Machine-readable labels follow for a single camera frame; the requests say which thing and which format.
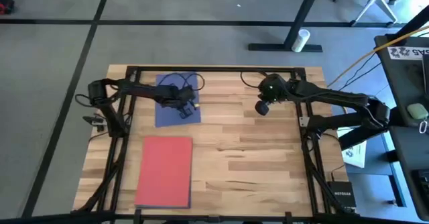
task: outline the desk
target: desk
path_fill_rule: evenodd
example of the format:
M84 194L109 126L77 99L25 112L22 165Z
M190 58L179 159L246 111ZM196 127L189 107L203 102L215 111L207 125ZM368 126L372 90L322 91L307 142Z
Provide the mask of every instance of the desk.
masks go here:
M375 43L377 47L381 46L387 43L387 38L377 36ZM429 48L429 39L411 37L408 38L405 46ZM378 55L397 105L392 113L397 115L396 118L400 118L401 125L410 126L389 128L396 156L400 161L419 218L429 221L429 210L423 204L422 197L411 176L413 170L429 168L429 135L418 133L416 126L420 122L412 119L406 110L406 107L412 103L421 103L426 109L429 109L429 101L423 97L422 76L418 71L421 69L421 61L391 60L387 49L380 50Z
M107 77L124 78L126 69L125 65L110 65ZM308 81L326 87L321 67L305 69ZM142 72L140 82L154 85L156 75L165 73ZM290 211L293 216L311 217L295 104L272 105L263 117L254 109L258 90L246 87L238 71L198 73L206 81L199 92L201 123L156 128L155 103L137 98L116 213L134 214L143 138L158 135L193 139L191 208L144 209L142 214L281 217ZM281 75L290 78L289 73ZM246 72L243 77L251 85L263 80L256 72ZM313 103L312 108L314 114L332 115L330 105ZM107 135L89 143L74 209L83 206L101 183L109 145ZM320 152L325 176L344 164L334 138L323 137ZM347 180L344 168L334 175L336 180ZM318 210L323 212L317 184L316 196Z

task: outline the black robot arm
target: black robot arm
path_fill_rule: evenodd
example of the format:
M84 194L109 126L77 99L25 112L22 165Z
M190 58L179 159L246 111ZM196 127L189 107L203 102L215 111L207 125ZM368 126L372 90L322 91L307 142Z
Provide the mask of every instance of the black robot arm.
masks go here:
M378 99L365 94L322 89L304 80L285 81L278 74L266 76L258 89L260 91L258 97L261 100L257 102L255 110L261 115L268 113L270 104L282 101L298 103L316 101L354 109L356 113L332 117L313 115L300 118L301 127L306 127L308 131L316 132L318 135L327 129L358 126L339 138L343 150L387 131L389 125L390 109Z
M111 86L117 92L108 97L107 86ZM177 109L183 119L192 115L192 112L186 108L187 104L191 103L195 107L192 102L195 99L195 94L190 85L179 89L174 85L151 86L131 82L127 79L112 80L106 78L93 81L88 85L89 103L92 107L100 109L105 116L111 137L123 137L129 131L123 115L118 114L112 106L112 103L123 95L153 99L162 107Z

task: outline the blue cloth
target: blue cloth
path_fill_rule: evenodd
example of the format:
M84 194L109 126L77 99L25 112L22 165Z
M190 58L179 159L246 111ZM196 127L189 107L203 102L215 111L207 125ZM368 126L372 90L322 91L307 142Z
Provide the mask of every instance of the blue cloth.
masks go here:
M183 72L180 73L184 78L190 76L193 72ZM161 80L169 74L159 74L156 75L156 84L159 85ZM198 88L198 81L197 76L192 75L188 79L188 83L192 85L193 89ZM179 89L182 88L184 84L184 79L179 76L178 74L171 74L170 76L167 76L161 83L162 85L176 85ZM200 101L198 91L194 91L195 93L195 99L194 103L197 104ZM180 112L177 109L173 109L171 107L161 107L159 103L155 103L155 127L167 127L167 126L173 126L173 125L182 125L182 124L189 124L189 123L200 123L201 122L201 111L200 108L197 107L196 110L194 110L194 107L188 103L185 109L189 109L192 112L192 115L182 119L180 117Z

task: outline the desk leg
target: desk leg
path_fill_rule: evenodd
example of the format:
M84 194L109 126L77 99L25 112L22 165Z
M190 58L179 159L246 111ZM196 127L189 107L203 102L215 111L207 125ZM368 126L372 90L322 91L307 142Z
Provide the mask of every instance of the desk leg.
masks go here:
M298 32L304 23L308 12L310 12L315 0L303 0L300 10L296 15L294 24L290 28L289 34L283 44L249 44L250 51L292 51L292 45L298 37ZM323 52L322 46L306 44L302 52Z
M405 207L404 203L405 200L403 200L401 191L399 189L399 186L396 183L395 176L393 174L389 175L389 180L391 184L391 189L393 191L393 195L395 196L395 203L398 207Z
M397 158L396 150L391 150L386 152L386 157L389 163L394 163L399 161L399 159Z
M405 126L404 120L401 117L401 113L398 107L394 107L393 109L390 110L389 125Z
M134 212L133 224L143 224L144 220L141 218L141 209L136 209Z

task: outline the red mat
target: red mat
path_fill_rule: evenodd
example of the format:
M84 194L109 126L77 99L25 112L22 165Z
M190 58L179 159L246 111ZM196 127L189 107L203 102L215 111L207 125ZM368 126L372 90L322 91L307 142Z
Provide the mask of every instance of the red mat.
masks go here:
M145 137L135 206L189 208L192 138Z

